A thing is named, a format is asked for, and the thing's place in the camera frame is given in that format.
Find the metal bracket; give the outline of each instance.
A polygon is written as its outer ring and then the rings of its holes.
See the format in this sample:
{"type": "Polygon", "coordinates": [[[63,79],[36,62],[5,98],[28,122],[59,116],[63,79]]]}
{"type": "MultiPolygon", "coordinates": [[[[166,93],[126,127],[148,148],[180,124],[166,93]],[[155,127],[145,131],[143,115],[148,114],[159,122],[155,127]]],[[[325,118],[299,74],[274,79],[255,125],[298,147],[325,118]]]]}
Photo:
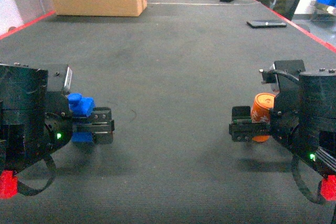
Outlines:
{"type": "Polygon", "coordinates": [[[97,107],[89,117],[73,118],[73,132],[91,132],[97,144],[111,144],[113,142],[114,120],[110,108],[97,107]]]}
{"type": "Polygon", "coordinates": [[[270,135],[267,123],[252,123],[250,106],[232,108],[232,123],[229,124],[229,134],[234,142],[247,142],[254,136],[270,135]]]}

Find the black cable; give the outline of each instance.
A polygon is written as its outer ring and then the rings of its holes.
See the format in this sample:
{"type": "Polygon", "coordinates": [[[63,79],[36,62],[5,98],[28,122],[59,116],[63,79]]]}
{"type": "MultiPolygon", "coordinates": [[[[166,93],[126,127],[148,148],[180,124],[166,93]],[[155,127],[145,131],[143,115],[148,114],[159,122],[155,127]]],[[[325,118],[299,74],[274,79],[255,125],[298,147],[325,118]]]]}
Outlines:
{"type": "Polygon", "coordinates": [[[332,216],[331,224],[336,224],[336,206],[334,210],[334,215],[332,216]]]}
{"type": "Polygon", "coordinates": [[[47,155],[43,160],[44,162],[46,162],[47,168],[49,172],[51,173],[51,177],[48,179],[47,184],[41,189],[33,189],[23,184],[22,182],[18,181],[18,184],[17,184],[18,193],[24,196],[35,196],[35,195],[42,193],[45,189],[47,189],[54,182],[55,177],[56,177],[55,162],[50,155],[47,155]]]}
{"type": "Polygon", "coordinates": [[[272,74],[278,74],[280,76],[286,77],[288,80],[294,82],[295,84],[299,85],[299,78],[296,78],[295,76],[291,75],[290,73],[281,71],[281,70],[270,70],[270,73],[272,74]]]}
{"type": "Polygon", "coordinates": [[[296,185],[299,188],[299,191],[312,203],[318,204],[318,205],[324,205],[326,203],[326,200],[321,195],[321,185],[322,182],[319,183],[319,188],[317,195],[313,195],[313,193],[309,190],[306,183],[301,178],[300,171],[299,171],[299,161],[300,158],[296,155],[293,155],[293,159],[291,162],[291,171],[293,174],[294,181],[296,185]]]}

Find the red table edge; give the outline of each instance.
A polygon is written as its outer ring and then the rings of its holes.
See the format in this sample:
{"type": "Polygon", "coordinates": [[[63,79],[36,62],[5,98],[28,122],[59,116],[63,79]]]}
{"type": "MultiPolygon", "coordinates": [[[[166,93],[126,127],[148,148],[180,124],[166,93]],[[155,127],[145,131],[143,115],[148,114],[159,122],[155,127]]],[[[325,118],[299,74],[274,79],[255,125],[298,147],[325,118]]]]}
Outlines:
{"type": "Polygon", "coordinates": [[[13,29],[13,30],[5,33],[5,34],[2,34],[2,35],[0,35],[0,40],[6,38],[6,37],[8,37],[8,36],[10,36],[10,35],[12,35],[12,34],[14,34],[16,32],[18,32],[18,31],[21,31],[22,29],[24,29],[24,28],[26,28],[28,26],[31,26],[31,25],[33,25],[33,24],[41,21],[42,19],[45,19],[45,18],[53,15],[54,13],[55,13],[55,11],[52,10],[51,12],[49,12],[49,13],[47,13],[45,15],[42,15],[42,16],[40,16],[40,17],[38,17],[38,18],[36,18],[36,19],[34,19],[34,20],[32,20],[32,21],[30,21],[30,22],[28,22],[28,23],[26,23],[26,24],[24,24],[22,26],[19,26],[19,27],[15,28],[15,29],[13,29]]]}
{"type": "Polygon", "coordinates": [[[319,37],[311,34],[310,32],[308,32],[307,30],[303,29],[302,27],[299,27],[297,24],[293,23],[292,21],[290,21],[289,19],[286,19],[285,17],[281,16],[280,14],[276,13],[274,10],[270,9],[275,15],[277,15],[279,18],[283,19],[284,21],[288,22],[289,24],[291,24],[293,27],[295,27],[296,29],[300,30],[301,32],[303,32],[305,35],[307,35],[308,37],[312,38],[313,40],[315,40],[316,42],[320,43],[321,45],[325,46],[326,48],[328,48],[329,50],[333,51],[336,53],[336,47],[334,47],[332,44],[329,44],[328,42],[325,42],[324,40],[320,39],[319,37]]]}

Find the shelf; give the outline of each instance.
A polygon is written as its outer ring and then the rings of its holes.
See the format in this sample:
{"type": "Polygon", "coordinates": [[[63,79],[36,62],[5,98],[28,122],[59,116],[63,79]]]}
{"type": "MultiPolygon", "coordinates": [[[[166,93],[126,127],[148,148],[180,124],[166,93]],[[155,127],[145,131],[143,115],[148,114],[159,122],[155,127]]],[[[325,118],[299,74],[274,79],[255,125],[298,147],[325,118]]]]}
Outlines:
{"type": "Polygon", "coordinates": [[[324,4],[318,3],[316,1],[312,1],[311,5],[314,6],[318,10],[321,10],[321,11],[329,13],[333,16],[336,16],[336,7],[334,7],[334,6],[324,5],[324,4]]]}

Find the table surface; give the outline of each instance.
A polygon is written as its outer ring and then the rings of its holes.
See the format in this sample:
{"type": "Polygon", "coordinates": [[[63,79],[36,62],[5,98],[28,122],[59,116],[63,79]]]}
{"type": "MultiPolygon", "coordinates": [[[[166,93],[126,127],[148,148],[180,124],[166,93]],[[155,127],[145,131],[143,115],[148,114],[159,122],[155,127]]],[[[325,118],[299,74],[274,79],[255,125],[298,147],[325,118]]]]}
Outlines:
{"type": "MultiPolygon", "coordinates": [[[[0,41],[2,62],[69,63],[72,92],[109,106],[111,145],[69,143],[52,156],[55,182],[0,204],[0,223],[328,223],[333,203],[299,192],[290,153],[270,139],[233,143],[231,108],[270,92],[260,68],[335,54],[253,0],[148,0],[138,18],[51,17],[0,41]]],[[[321,179],[304,165],[311,188],[321,179]]],[[[38,163],[19,174],[45,183],[38,163]]]]}

